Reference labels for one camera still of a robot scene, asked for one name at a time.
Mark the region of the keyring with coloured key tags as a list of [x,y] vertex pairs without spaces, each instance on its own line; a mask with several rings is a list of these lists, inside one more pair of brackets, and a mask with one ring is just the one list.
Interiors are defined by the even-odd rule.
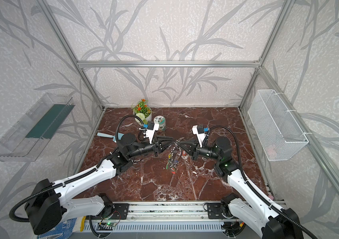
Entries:
[[168,161],[166,165],[166,170],[169,170],[172,174],[176,173],[179,160],[182,156],[182,149],[180,147],[180,142],[184,139],[181,137],[177,139],[174,144],[171,146],[170,153],[168,154]]

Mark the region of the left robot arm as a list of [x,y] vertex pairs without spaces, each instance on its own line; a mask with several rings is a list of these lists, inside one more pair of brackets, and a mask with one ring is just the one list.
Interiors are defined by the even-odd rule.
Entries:
[[133,158],[153,153],[164,152],[174,142],[169,136],[156,135],[158,123],[139,120],[140,135],[126,133],[119,136],[116,128],[116,148],[95,166],[69,176],[50,182],[40,181],[32,194],[18,202],[9,212],[9,218],[15,222],[30,223],[35,235],[47,233],[63,221],[81,216],[100,216],[112,203],[106,196],[94,196],[77,199],[76,196],[87,189],[112,179],[127,171],[133,165]]

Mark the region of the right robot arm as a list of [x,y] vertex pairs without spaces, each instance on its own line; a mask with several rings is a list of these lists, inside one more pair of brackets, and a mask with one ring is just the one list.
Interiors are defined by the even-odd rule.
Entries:
[[209,135],[216,128],[194,125],[192,132],[197,139],[181,141],[179,146],[192,159],[199,156],[215,159],[215,172],[238,192],[222,200],[225,216],[240,219],[262,239],[302,239],[304,235],[316,238],[300,224],[298,215],[291,208],[284,209],[246,175],[239,141],[234,133],[231,134],[233,141],[221,136],[212,146],[207,145]]

